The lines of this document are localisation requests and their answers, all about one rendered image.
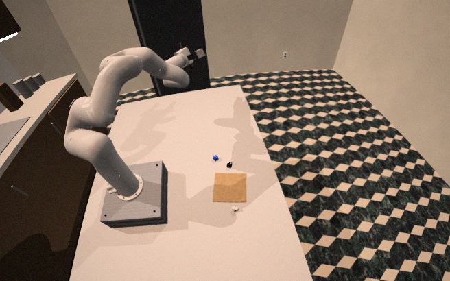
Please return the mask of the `tan mat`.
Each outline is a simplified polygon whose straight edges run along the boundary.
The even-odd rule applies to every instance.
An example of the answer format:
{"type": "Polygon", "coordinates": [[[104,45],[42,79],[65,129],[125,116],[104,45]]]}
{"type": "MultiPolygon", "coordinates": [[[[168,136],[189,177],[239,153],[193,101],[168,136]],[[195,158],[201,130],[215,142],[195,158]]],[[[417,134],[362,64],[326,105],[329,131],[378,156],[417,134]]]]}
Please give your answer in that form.
{"type": "Polygon", "coordinates": [[[215,173],[213,201],[246,202],[246,173],[215,173]]]}

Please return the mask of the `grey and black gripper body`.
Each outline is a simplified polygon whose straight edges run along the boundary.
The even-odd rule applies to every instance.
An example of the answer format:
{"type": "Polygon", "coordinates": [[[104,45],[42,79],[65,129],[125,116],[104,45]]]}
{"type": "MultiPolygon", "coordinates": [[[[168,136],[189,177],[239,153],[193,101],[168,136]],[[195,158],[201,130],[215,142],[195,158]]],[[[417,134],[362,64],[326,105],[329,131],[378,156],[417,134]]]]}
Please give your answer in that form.
{"type": "Polygon", "coordinates": [[[179,50],[179,51],[177,51],[177,54],[182,54],[183,56],[185,56],[186,57],[186,65],[184,66],[184,67],[182,67],[182,68],[185,68],[186,66],[189,66],[190,64],[192,64],[193,63],[193,60],[188,60],[188,55],[190,54],[190,52],[189,52],[189,50],[188,50],[188,48],[187,47],[185,47],[185,48],[183,48],[183,49],[181,49],[181,50],[179,50]]]}

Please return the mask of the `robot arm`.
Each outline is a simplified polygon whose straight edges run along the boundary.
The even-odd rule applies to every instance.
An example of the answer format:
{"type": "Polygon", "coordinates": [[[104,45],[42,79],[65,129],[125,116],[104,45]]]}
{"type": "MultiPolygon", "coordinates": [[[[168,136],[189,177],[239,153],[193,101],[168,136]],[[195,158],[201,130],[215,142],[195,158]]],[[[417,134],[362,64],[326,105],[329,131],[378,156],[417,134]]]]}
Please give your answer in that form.
{"type": "Polygon", "coordinates": [[[110,184],[106,187],[109,193],[116,193],[122,201],[136,199],[143,190],[143,180],[131,172],[111,139],[91,127],[108,127],[112,123],[122,86],[142,69],[162,79],[166,87],[186,88],[189,76],[181,69],[186,62],[182,54],[174,53],[164,61],[147,47],[124,49],[102,60],[91,96],[80,97],[71,106],[64,135],[66,150],[89,161],[110,184]]]}

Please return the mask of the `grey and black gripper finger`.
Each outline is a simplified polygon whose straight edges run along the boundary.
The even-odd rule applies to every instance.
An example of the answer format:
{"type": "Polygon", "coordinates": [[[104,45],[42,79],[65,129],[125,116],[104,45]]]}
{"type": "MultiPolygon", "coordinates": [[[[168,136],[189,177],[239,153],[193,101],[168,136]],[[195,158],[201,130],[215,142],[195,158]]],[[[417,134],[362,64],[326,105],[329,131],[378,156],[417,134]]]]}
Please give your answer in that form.
{"type": "Polygon", "coordinates": [[[184,47],[190,47],[191,45],[186,45],[186,44],[183,44],[182,42],[180,43],[180,49],[183,49],[184,47]]]}
{"type": "Polygon", "coordinates": [[[189,65],[189,67],[190,67],[191,69],[194,69],[194,66],[195,66],[196,60],[197,60],[197,59],[194,59],[193,63],[189,65]]]}

